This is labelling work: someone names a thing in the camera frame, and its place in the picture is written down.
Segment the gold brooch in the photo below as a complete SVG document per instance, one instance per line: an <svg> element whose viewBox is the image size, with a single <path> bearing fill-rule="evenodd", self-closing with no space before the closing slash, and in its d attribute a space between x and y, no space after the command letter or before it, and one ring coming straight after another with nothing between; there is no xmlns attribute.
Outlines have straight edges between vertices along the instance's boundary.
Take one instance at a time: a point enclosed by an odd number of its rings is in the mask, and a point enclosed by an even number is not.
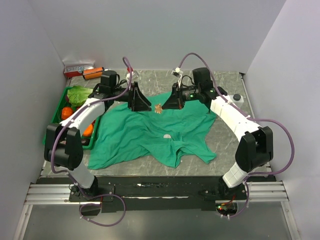
<svg viewBox="0 0 320 240"><path fill-rule="evenodd" d="M162 109L162 105L159 103L159 104L156 104L155 105L155 113L157 113L157 114L161 114L162 113L162 111L163 111L163 109Z"/></svg>

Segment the green garment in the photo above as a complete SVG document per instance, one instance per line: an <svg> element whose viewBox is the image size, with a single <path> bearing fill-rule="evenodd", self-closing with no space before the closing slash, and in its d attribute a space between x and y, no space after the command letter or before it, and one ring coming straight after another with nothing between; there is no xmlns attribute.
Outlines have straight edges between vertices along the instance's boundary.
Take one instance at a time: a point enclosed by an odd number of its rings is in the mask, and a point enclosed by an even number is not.
<svg viewBox="0 0 320 240"><path fill-rule="evenodd" d="M102 115L88 168L100 170L144 156L153 156L170 168L177 168L185 155L195 155L209 164L217 154L205 137L215 119L216 114L198 100L161 114L154 110L133 112L127 104L120 104Z"/></svg>

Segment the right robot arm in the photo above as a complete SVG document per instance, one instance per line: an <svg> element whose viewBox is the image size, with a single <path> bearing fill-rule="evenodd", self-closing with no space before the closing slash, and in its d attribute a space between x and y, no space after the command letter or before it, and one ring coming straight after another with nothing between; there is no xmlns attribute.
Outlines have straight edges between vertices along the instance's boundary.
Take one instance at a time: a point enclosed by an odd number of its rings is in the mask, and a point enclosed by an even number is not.
<svg viewBox="0 0 320 240"><path fill-rule="evenodd" d="M219 195L230 199L250 173L273 159L273 131L244 116L232 97L214 83L208 68L200 67L192 71L192 85L182 84L180 68L177 67L172 74L179 80L172 85L171 94L162 109L181 110L186 102L199 101L218 115L238 140L235 163L219 178L217 185Z"/></svg>

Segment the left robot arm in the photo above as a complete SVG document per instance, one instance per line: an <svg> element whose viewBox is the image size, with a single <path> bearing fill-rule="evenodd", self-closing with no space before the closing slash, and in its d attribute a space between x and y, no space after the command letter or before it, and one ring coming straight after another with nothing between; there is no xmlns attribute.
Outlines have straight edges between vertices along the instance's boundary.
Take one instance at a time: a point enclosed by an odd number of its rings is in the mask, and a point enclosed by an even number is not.
<svg viewBox="0 0 320 240"><path fill-rule="evenodd" d="M79 189L87 201L99 195L98 179L83 163L84 150L82 136L87 127L103 115L114 101L126 102L133 112L151 111L151 103L142 94L134 81L137 72L131 67L123 88L120 76L114 70L104 70L98 83L75 113L60 123L47 126L44 145L44 158L50 162L55 174L65 173Z"/></svg>

